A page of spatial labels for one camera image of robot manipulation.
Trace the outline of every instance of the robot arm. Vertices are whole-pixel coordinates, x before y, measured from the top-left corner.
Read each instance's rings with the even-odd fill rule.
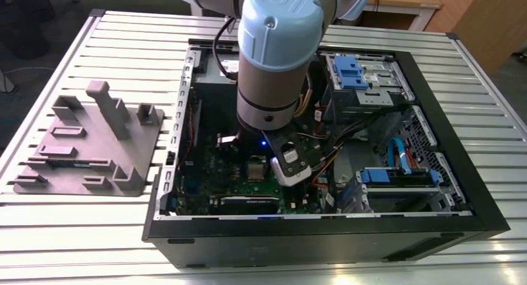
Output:
[[[238,116],[256,130],[294,118],[311,58],[335,18],[356,19],[367,0],[184,0],[242,19]]]

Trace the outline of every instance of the cable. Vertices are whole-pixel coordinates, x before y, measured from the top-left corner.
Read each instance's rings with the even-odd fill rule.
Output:
[[[236,21],[236,18],[230,18],[230,19],[226,21],[226,23],[223,24],[223,26],[222,26],[222,28],[220,28],[220,31],[219,31],[218,34],[216,34],[216,37],[214,38],[214,41],[212,41],[212,54],[214,54],[214,58],[216,59],[218,67],[219,67],[219,69],[220,69],[223,75],[224,75],[228,79],[236,81],[238,78],[236,78],[236,76],[235,76],[235,73],[230,73],[230,72],[227,72],[227,70],[224,69],[224,66],[223,66],[222,61],[220,61],[220,57],[219,57],[219,55],[218,55],[218,50],[216,50],[216,49],[218,49],[218,42],[219,42],[219,40],[220,40],[222,34],[223,34],[223,32],[226,31],[226,29],[230,27],[230,25],[231,25],[231,23],[232,23],[234,21]]]
[[[15,70],[11,70],[11,71],[4,72],[4,74],[10,74],[10,73],[14,73],[14,72],[18,72],[18,71],[22,71],[22,70],[27,70],[27,69],[42,69],[42,70],[51,70],[51,71],[55,71],[54,68],[48,68],[48,67],[23,67],[23,68],[18,68],[18,69],[15,69]]]
[[[324,137],[314,136],[314,135],[310,135],[310,134],[306,134],[306,133],[296,133],[296,134],[299,134],[300,136],[306,136],[308,138],[314,138],[314,139],[322,139],[322,140],[326,139]]]
[[[314,95],[314,80],[311,79],[310,72],[306,73],[306,79],[307,79],[307,93],[303,103],[299,106],[298,112],[295,113],[295,117],[302,117],[302,115],[304,114],[307,107],[310,105],[311,96]]]
[[[8,96],[12,96],[19,92],[19,86],[16,86],[16,85],[14,85],[14,88],[11,89],[11,91],[8,91],[8,78],[6,77],[6,74],[14,73],[14,72],[18,72],[22,70],[28,70],[28,69],[40,69],[40,70],[55,71],[54,68],[48,68],[48,67],[23,67],[23,68],[18,68],[15,70],[4,72],[3,69],[0,68],[0,72],[3,73],[3,87],[6,88],[6,91],[2,91],[0,93],[4,93]]]
[[[330,89],[330,94],[331,94],[331,103],[328,103],[328,105],[331,104],[331,111],[332,111],[332,128],[331,128],[331,132],[330,132],[330,139],[331,139],[335,135],[335,132],[336,132],[336,123],[338,123],[338,121],[336,121],[335,91],[331,86],[332,80],[331,80],[330,71],[328,71],[328,61],[326,60],[326,58],[322,57],[319,52],[316,53],[316,56],[324,66],[324,77],[326,77],[326,82],[328,83],[326,86],[326,90]]]
[[[319,173],[315,175],[314,179],[311,180],[311,185],[315,185],[316,183],[316,179],[320,177],[320,175],[323,174],[323,172],[326,171],[326,169],[328,168],[330,164],[334,162],[334,160],[336,159],[338,154],[335,154],[332,156],[332,158],[327,161],[324,167],[320,169]]]
[[[379,12],[379,0],[375,0],[374,12]]]
[[[368,117],[360,119],[355,123],[352,123],[350,126],[344,128],[342,133],[336,136],[334,142],[331,145],[335,145],[343,139],[346,139],[348,136],[352,136],[355,133],[363,131],[366,127],[376,121],[378,118],[380,118],[383,115],[393,113],[393,112],[401,112],[406,110],[410,107],[410,104],[402,104],[394,107],[387,107],[387,108],[380,108],[378,109]]]

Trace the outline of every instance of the floor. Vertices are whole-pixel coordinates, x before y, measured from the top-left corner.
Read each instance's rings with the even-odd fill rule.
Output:
[[[35,60],[20,60],[0,44],[0,67],[4,70],[22,67],[55,68],[94,8],[160,14],[190,14],[191,12],[190,5],[179,0],[82,0],[78,4],[74,4],[71,0],[51,0],[51,3],[58,16],[52,21],[42,24],[42,30],[51,43],[48,54]],[[513,57],[491,79],[519,116],[527,122],[526,71],[527,64],[518,62]],[[11,96],[0,93],[0,153],[8,145],[50,76],[50,70],[22,70],[10,74],[12,83],[20,89]]]

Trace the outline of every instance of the black cable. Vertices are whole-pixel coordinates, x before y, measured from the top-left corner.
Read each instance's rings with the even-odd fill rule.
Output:
[[[379,0],[375,0],[374,12],[379,12]]]
[[[390,114],[393,112],[401,112],[405,111],[410,107],[410,104],[402,104],[394,107],[387,107],[387,108],[380,108],[378,109],[368,117],[360,119],[355,123],[352,123],[350,126],[344,128],[342,133],[338,135],[335,140],[331,143],[332,148],[335,144],[339,144],[348,136],[352,136],[355,133],[363,131],[366,127],[370,126],[370,124],[376,121],[378,118],[384,116],[386,114]]]
[[[226,31],[226,29],[230,27],[230,25],[232,24],[234,21],[236,21],[236,18],[230,18],[230,19],[226,21],[224,25],[223,25],[222,28],[220,28],[220,31],[219,31],[218,34],[216,34],[216,37],[214,38],[214,42],[212,42],[212,54],[214,54],[214,58],[216,59],[218,67],[219,67],[219,69],[220,69],[223,75],[224,75],[228,79],[236,81],[238,78],[236,78],[235,73],[227,72],[227,70],[224,69],[224,66],[222,65],[220,57],[218,56],[218,50],[216,50],[216,49],[218,49],[218,42],[219,42],[219,40],[220,40],[222,34],[223,34],[223,32]]]
[[[316,53],[316,56],[319,58],[319,61],[322,63],[322,66],[324,68],[324,77],[326,77],[326,82],[328,83],[326,89],[330,89],[330,94],[331,94],[331,103],[328,103],[328,105],[331,104],[331,111],[332,111],[332,128],[331,128],[331,132],[330,132],[330,140],[334,137],[334,134],[336,132],[336,104],[335,104],[335,91],[334,91],[334,87],[331,86],[332,84],[332,80],[331,80],[331,76],[330,76],[330,71],[328,71],[328,61],[326,60],[326,58],[322,57],[320,53]]]

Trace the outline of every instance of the rectangular slot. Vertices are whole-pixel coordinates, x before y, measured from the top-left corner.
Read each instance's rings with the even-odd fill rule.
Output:
[[[51,134],[55,137],[84,137],[86,130],[82,126],[56,126]]]
[[[72,146],[48,146],[43,145],[39,154],[47,157],[75,157],[76,149]]]

